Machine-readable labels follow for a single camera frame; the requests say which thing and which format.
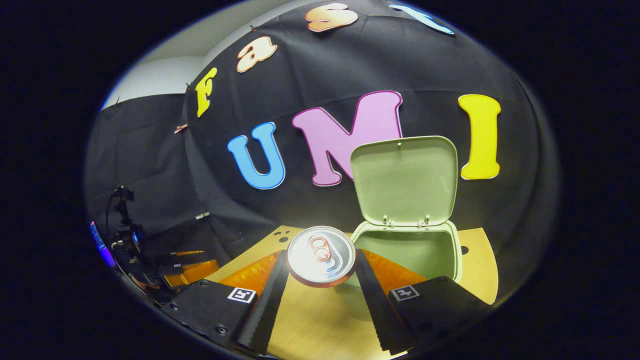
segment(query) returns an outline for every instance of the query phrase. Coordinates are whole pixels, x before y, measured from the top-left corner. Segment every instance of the container lid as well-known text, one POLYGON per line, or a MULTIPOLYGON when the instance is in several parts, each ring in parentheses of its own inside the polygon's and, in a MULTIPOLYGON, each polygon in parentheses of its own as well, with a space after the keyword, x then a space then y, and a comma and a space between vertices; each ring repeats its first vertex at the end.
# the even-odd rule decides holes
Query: container lid
POLYGON ((453 211, 458 156, 442 136, 400 138, 358 146, 353 181, 364 218, 376 225, 439 225, 453 211))

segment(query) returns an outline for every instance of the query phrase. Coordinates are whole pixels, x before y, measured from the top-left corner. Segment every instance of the orange gripper pad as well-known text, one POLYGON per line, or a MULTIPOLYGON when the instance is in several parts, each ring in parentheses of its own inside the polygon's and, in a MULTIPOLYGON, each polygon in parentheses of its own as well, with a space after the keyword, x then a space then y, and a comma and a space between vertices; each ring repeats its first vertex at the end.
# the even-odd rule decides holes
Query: orange gripper pad
POLYGON ((267 279, 278 261, 278 255, 281 250, 271 255, 245 266, 244 268, 234 272, 226 278, 219 281, 220 284, 233 286, 235 288, 243 288, 253 290, 258 297, 262 295, 267 279))
POLYGON ((373 274, 376 276, 385 295, 388 295, 393 289, 427 281, 426 277, 416 274, 387 258, 365 249, 362 249, 362 252, 371 265, 371 270, 373 270, 373 274))

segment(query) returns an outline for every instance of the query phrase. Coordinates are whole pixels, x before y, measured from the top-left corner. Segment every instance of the letter m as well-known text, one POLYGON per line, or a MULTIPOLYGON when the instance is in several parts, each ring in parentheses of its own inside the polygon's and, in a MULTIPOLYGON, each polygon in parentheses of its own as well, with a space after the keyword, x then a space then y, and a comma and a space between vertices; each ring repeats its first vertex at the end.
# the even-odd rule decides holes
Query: letter m
POLYGON ((350 133, 322 108, 307 109, 293 117, 291 123, 304 133, 316 168, 313 183, 333 186, 342 181, 342 176, 333 169, 329 155, 353 180, 351 153, 356 147, 401 138, 400 104, 402 96, 395 91, 363 95, 356 105, 350 133))

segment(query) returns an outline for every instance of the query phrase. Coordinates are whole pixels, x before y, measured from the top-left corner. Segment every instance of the can lid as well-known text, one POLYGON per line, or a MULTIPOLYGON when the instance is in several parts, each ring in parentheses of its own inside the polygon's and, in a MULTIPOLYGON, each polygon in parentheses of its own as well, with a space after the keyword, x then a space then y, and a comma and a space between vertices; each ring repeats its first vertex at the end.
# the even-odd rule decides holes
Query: can lid
POLYGON ((314 226, 296 235, 287 248, 291 275, 309 286, 333 286, 353 273, 355 246, 342 231, 314 226))
POLYGON ((453 212, 458 155, 442 136, 361 145, 351 153, 353 182, 364 218, 376 225, 439 225, 453 212))

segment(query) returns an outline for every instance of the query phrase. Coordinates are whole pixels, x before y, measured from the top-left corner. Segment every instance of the pull tab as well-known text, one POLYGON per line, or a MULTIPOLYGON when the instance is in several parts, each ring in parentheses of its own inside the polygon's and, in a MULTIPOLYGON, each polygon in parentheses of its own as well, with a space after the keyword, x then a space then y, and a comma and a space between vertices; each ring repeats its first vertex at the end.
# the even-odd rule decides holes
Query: pull tab
POLYGON ((313 253, 316 261, 319 263, 325 263, 331 259, 331 249, 329 248, 328 241, 322 236, 316 236, 309 241, 309 248, 313 253))

